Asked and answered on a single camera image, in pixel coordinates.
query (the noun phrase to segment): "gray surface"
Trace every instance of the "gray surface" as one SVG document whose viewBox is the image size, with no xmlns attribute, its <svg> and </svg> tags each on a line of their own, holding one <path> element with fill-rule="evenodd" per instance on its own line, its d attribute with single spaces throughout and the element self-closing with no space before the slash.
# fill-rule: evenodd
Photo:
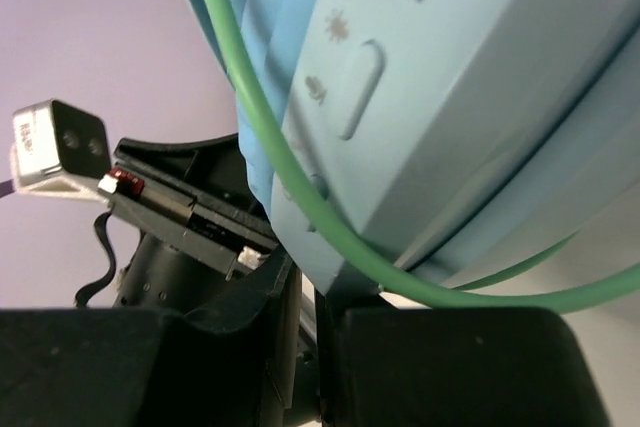
<svg viewBox="0 0 640 427">
<path fill-rule="evenodd" d="M 188 141 L 234 128 L 232 95 L 183 0 L 0 0 L 0 179 L 11 114 L 59 96 L 123 135 Z M 67 306 L 106 258 L 92 204 L 9 196 L 0 202 L 0 307 Z M 592 280 L 640 260 L 640 190 L 603 213 L 539 271 L 501 287 L 523 293 Z M 113 222 L 121 262 L 137 232 Z M 98 301 L 110 305 L 115 291 Z M 569 317 L 618 427 L 640 418 L 640 296 Z"/>
</svg>

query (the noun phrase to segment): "light blue plastic device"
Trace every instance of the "light blue plastic device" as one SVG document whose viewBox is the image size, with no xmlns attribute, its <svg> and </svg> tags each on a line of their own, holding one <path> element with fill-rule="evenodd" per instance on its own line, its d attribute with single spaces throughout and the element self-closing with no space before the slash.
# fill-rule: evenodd
<svg viewBox="0 0 640 427">
<path fill-rule="evenodd" d="M 398 268 L 488 274 L 640 180 L 640 0 L 317 0 L 283 132 Z M 274 229 L 316 288 L 372 286 L 276 178 Z"/>
</svg>

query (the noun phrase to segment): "black cable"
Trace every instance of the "black cable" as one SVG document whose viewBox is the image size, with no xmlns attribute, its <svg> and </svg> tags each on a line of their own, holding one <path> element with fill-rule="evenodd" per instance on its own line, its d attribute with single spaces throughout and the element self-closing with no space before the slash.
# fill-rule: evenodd
<svg viewBox="0 0 640 427">
<path fill-rule="evenodd" d="M 131 260 L 129 261 L 127 266 L 124 269 L 122 269 L 124 275 L 127 275 L 127 272 L 129 272 L 129 269 L 131 268 L 131 264 L 133 262 L 133 259 L 135 258 L 136 253 L 138 252 L 138 248 L 140 247 L 140 244 L 142 244 L 142 240 L 144 239 L 144 231 L 140 230 L 138 235 L 139 235 L 138 246 L 136 247 L 136 250 L 134 250 L 133 255 L 131 256 Z"/>
<path fill-rule="evenodd" d="M 4 182 L 0 182 L 0 199 L 2 197 L 6 197 L 7 195 L 13 194 L 13 181 L 5 180 Z"/>
<path fill-rule="evenodd" d="M 111 217 L 111 212 L 105 212 L 104 214 L 100 214 L 93 223 L 93 230 L 96 233 L 96 237 L 100 241 L 100 245 L 102 245 L 104 251 L 107 253 L 109 269 L 102 278 L 95 282 L 91 282 L 78 290 L 76 293 L 76 307 L 79 309 L 87 307 L 91 298 L 101 290 L 108 287 L 116 276 L 116 254 L 113 251 L 113 246 L 111 245 L 111 241 L 109 240 L 109 235 L 107 233 L 107 221 L 109 220 L 109 217 Z"/>
</svg>

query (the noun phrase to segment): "green cable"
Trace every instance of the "green cable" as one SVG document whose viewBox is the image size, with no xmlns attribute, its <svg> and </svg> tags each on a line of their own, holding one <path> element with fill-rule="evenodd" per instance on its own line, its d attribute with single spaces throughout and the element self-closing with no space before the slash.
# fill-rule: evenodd
<svg viewBox="0 0 640 427">
<path fill-rule="evenodd" d="M 508 279 L 511 279 L 517 275 L 523 274 L 524 272 L 531 270 L 533 267 L 540 265 L 542 262 L 547 260 L 552 255 L 555 255 L 555 253 L 558 252 L 558 250 L 562 249 L 565 245 L 567 245 L 567 243 L 574 237 L 575 237 L 575 234 L 549 247 L 547 250 L 540 252 L 539 254 L 534 255 L 533 257 L 530 257 L 526 260 L 523 260 L 517 265 L 503 269 L 500 272 L 497 272 L 493 275 L 489 275 L 487 277 L 483 277 L 481 279 L 477 279 L 467 284 L 460 285 L 453 288 L 456 290 L 481 289 L 483 287 L 495 285 L 497 283 L 504 282 Z"/>
<path fill-rule="evenodd" d="M 508 267 L 506 269 L 501 270 L 500 272 L 496 272 L 492 275 L 487 275 L 478 280 L 473 280 L 469 283 L 458 285 L 457 287 L 453 287 L 455 290 L 475 290 L 482 289 L 484 287 L 489 287 L 491 285 L 499 284 L 500 282 L 504 282 L 505 280 L 513 279 L 514 277 L 524 274 L 525 272 L 531 270 L 532 268 L 540 265 L 542 262 L 547 260 L 549 257 L 553 256 L 560 249 L 564 248 L 569 242 L 573 240 L 573 238 L 577 235 L 573 234 L 567 237 L 564 240 L 561 240 L 555 245 L 552 245 L 547 250 L 543 250 L 539 254 L 534 255 L 533 257 L 529 257 L 522 262 Z"/>
<path fill-rule="evenodd" d="M 397 269 L 371 250 L 328 206 L 307 179 L 280 131 L 244 46 L 230 0 L 205 0 L 231 82 L 249 123 L 282 184 L 325 240 L 350 264 L 386 289 L 430 307 L 544 307 L 568 313 L 614 300 L 640 287 L 640 264 L 562 292 L 491 296 L 448 289 Z"/>
</svg>

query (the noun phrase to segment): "oval button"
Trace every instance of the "oval button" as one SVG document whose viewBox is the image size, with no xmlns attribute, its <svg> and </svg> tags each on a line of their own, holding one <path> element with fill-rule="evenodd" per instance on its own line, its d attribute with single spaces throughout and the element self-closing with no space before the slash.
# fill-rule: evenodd
<svg viewBox="0 0 640 427">
<path fill-rule="evenodd" d="M 358 127 L 384 70 L 382 49 L 373 41 L 354 52 L 342 80 L 340 95 L 331 102 L 329 126 L 343 140 L 349 140 Z"/>
</svg>

